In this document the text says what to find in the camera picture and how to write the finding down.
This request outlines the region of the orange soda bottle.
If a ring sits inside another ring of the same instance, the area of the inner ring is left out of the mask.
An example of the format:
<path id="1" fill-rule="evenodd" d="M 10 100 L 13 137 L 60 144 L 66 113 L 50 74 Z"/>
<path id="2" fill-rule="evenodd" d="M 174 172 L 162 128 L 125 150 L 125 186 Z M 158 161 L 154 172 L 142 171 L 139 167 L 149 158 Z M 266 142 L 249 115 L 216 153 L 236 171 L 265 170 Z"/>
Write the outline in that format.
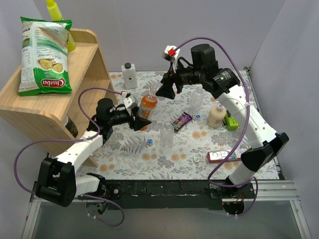
<path id="1" fill-rule="evenodd" d="M 156 92 L 156 88 L 150 88 L 149 93 L 143 96 L 138 111 L 140 117 L 147 120 L 151 120 L 155 107 L 158 104 Z"/>

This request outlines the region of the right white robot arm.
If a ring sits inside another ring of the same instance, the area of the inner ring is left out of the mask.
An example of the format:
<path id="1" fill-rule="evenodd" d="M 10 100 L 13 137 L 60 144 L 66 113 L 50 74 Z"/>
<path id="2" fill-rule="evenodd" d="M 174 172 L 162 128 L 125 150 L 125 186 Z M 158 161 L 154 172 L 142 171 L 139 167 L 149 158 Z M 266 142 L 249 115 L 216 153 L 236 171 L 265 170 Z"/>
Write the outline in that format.
<path id="1" fill-rule="evenodd" d="M 209 44 L 192 47 L 192 64 L 186 68 L 179 62 L 178 53 L 175 46 L 165 48 L 162 57 L 171 62 L 171 67 L 164 74 L 156 95 L 173 100 L 184 85 L 201 84 L 235 118 L 242 129 L 240 138 L 246 137 L 250 148 L 241 154 L 241 163 L 225 182 L 216 186 L 225 187 L 229 197 L 237 198 L 255 173 L 278 155 L 289 137 L 284 132 L 277 133 L 250 103 L 249 91 L 240 73 L 218 66 L 213 47 Z"/>

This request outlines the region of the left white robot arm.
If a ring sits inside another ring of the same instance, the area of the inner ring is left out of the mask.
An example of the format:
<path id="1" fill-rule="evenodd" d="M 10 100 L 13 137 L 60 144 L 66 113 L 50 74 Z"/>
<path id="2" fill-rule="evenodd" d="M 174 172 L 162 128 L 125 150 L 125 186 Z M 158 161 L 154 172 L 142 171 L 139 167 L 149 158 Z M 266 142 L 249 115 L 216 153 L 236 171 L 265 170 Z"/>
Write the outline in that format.
<path id="1" fill-rule="evenodd" d="M 138 111 L 138 101 L 134 96 L 125 97 L 123 103 L 117 106 L 109 98 L 100 99 L 81 141 L 55 158 L 47 157 L 42 161 L 36 196 L 63 207 L 85 194 L 95 199 L 103 198 L 108 192 L 103 176 L 88 173 L 77 177 L 76 172 L 95 150 L 107 142 L 113 133 L 113 126 L 128 124 L 137 131 L 149 125 L 151 121 L 140 117 Z"/>

